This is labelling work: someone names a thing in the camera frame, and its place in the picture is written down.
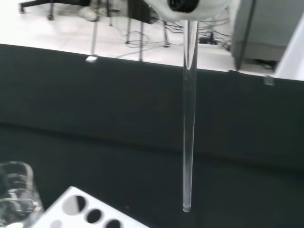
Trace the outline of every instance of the glass tube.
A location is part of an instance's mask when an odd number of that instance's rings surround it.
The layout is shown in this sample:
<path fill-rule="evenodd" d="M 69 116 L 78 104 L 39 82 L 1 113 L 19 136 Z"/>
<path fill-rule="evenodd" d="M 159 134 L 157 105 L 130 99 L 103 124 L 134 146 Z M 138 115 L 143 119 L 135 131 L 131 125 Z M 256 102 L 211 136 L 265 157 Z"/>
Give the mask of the glass tube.
<path fill-rule="evenodd" d="M 193 142 L 196 103 L 197 21 L 185 21 L 183 71 L 183 210 L 191 210 Z"/>

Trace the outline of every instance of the black knob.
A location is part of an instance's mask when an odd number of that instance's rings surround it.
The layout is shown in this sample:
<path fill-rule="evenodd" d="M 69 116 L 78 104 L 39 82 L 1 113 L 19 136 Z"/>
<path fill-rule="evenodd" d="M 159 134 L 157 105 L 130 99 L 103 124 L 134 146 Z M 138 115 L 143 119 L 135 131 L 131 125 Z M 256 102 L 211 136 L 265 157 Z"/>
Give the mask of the black knob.
<path fill-rule="evenodd" d="M 191 13 L 196 9 L 200 0 L 168 0 L 168 5 L 173 11 Z"/>

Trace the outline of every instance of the black tablecloth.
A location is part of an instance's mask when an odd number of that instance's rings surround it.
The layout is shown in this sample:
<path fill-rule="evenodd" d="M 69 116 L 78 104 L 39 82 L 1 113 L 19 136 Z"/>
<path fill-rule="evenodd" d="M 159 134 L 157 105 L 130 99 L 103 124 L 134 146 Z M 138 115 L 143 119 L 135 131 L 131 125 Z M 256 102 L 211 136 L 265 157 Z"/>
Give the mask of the black tablecloth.
<path fill-rule="evenodd" d="M 149 227 L 302 227 L 304 84 L 200 70 L 182 212 L 180 67 L 0 45 L 0 159 L 48 207 L 76 186 Z"/>

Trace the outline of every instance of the white floor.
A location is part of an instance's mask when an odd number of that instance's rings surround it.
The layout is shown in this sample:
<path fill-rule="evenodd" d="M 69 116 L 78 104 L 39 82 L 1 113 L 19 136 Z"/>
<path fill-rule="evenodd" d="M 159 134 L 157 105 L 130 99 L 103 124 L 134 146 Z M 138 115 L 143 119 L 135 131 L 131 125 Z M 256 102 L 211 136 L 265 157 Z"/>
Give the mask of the white floor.
<path fill-rule="evenodd" d="M 26 8 L 19 13 L 18 3 L 26 0 L 0 0 L 0 43 L 35 48 L 45 48 L 81 54 L 91 54 L 94 23 L 78 17 L 78 6 L 56 4 L 55 20 L 47 20 L 49 5 Z M 113 27 L 109 19 L 102 16 L 98 23 L 98 36 L 95 54 L 104 57 L 119 57 L 138 60 L 138 48 L 125 45 L 127 18 L 113 17 Z M 132 31 L 139 31 L 140 23 L 132 20 Z M 221 28 L 227 33 L 229 26 Z M 182 66 L 182 34 L 169 34 L 168 48 L 162 46 L 163 26 L 144 25 L 145 62 Z M 131 40 L 138 40 L 139 33 L 132 33 Z M 235 70 L 231 54 L 219 46 L 199 45 L 198 68 L 219 71 Z M 270 74 L 262 66 L 244 64 L 243 72 L 264 75 Z"/>

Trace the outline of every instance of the chair wheel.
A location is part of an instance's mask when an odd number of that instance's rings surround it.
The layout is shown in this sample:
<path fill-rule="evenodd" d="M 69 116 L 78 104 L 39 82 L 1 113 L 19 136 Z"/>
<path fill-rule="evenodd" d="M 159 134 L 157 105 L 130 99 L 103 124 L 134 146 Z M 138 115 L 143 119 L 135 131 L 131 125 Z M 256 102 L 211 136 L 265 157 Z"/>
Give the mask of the chair wheel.
<path fill-rule="evenodd" d="M 54 20 L 54 16 L 53 15 L 48 15 L 47 19 L 48 20 Z"/>
<path fill-rule="evenodd" d="M 20 13 L 25 13 L 24 8 L 23 8 L 23 7 L 20 7 L 19 12 L 20 12 Z"/>

